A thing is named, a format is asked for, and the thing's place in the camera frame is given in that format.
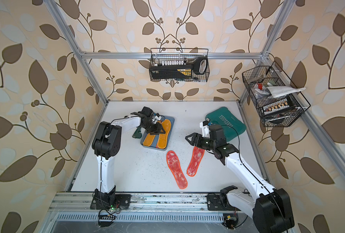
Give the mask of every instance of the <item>white table surface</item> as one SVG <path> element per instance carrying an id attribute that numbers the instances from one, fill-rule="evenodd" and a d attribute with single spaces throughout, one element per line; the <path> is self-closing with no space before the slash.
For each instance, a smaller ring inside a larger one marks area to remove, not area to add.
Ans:
<path id="1" fill-rule="evenodd" d="M 110 102 L 103 121 L 123 118 L 131 112 L 141 111 L 144 106 L 161 115 L 175 118 L 166 151 L 145 148 L 140 139 L 132 137 L 135 129 L 122 132 L 121 148 L 115 156 L 114 183 L 117 192 L 219 192 L 230 185 L 244 187 L 237 176 L 224 166 L 214 155 L 205 152 L 194 177 L 187 175 L 193 146 L 185 140 L 191 133 L 201 133 L 199 123 L 206 114 L 220 107 L 227 107 L 240 121 L 241 115 L 236 102 Z M 230 141 L 238 148 L 238 138 Z M 166 153 L 173 150 L 180 161 L 181 169 L 188 181 L 188 187 L 179 189 L 166 163 Z M 240 153 L 253 169 L 260 169 L 251 147 L 247 132 L 240 135 Z M 97 185 L 97 162 L 90 147 L 72 191 L 94 191 Z"/>

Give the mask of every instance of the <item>white towel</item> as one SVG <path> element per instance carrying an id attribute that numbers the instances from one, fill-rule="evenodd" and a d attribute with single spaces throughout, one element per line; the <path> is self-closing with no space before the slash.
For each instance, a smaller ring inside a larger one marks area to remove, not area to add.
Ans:
<path id="1" fill-rule="evenodd" d="M 292 88 L 290 86 L 269 86 L 267 87 L 269 92 L 271 92 L 272 97 L 277 98 L 281 96 L 286 96 L 287 94 L 293 93 L 293 92 L 300 92 L 305 90 L 305 87 L 302 88 Z"/>

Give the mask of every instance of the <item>wallpaper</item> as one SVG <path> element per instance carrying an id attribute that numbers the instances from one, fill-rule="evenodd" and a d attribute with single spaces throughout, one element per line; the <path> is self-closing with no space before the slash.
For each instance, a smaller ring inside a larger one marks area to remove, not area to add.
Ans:
<path id="1" fill-rule="evenodd" d="M 57 0 L 78 45 L 89 52 L 207 48 L 260 52 L 280 0 Z"/>
<path id="2" fill-rule="evenodd" d="M 345 154 L 345 0 L 295 6 L 272 50 L 311 112 Z"/>
<path id="3" fill-rule="evenodd" d="M 149 61 L 135 59 L 93 59 L 94 71 L 111 101 L 223 101 L 240 98 L 244 85 L 241 73 L 254 67 L 252 60 L 209 60 L 207 82 L 161 80 L 149 76 Z"/>
<path id="4" fill-rule="evenodd" d="M 298 119 L 264 128 L 253 103 L 244 104 L 273 185 L 289 194 L 296 232 L 345 232 L 345 181 Z"/>
<path id="5" fill-rule="evenodd" d="M 103 107 L 88 86 L 42 1 L 0 1 L 0 232 L 36 232 L 63 191 Z"/>

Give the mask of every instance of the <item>black wire basket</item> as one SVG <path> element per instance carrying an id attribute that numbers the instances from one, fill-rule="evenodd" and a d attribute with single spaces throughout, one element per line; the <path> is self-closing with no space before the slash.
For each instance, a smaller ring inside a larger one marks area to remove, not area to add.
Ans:
<path id="1" fill-rule="evenodd" d="M 207 82 L 210 74 L 208 49 L 151 48 L 151 80 Z"/>
<path id="2" fill-rule="evenodd" d="M 274 66 L 274 64 L 275 62 L 271 66 L 257 66 L 243 72 L 243 82 L 264 127 L 289 127 L 311 104 L 302 92 L 274 98 L 272 96 L 259 95 L 255 91 L 257 86 L 267 85 L 269 82 L 273 82 L 276 86 L 285 86 L 278 75 L 278 72 L 280 72 L 277 70 L 279 66 Z M 290 81 L 293 87 L 297 87 L 291 79 Z M 297 94 L 303 97 L 304 103 L 296 100 L 295 96 Z"/>

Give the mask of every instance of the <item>green bag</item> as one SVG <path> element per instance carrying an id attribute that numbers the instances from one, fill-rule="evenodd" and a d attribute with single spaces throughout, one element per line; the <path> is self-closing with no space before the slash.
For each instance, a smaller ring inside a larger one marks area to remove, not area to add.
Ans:
<path id="1" fill-rule="evenodd" d="M 228 125 L 236 129 L 240 135 L 246 130 L 246 126 L 239 119 L 237 119 L 226 107 L 220 107 L 219 109 L 206 115 L 206 120 L 213 124 Z M 223 126 L 224 135 L 227 138 L 227 142 L 237 137 L 237 133 L 231 127 Z"/>

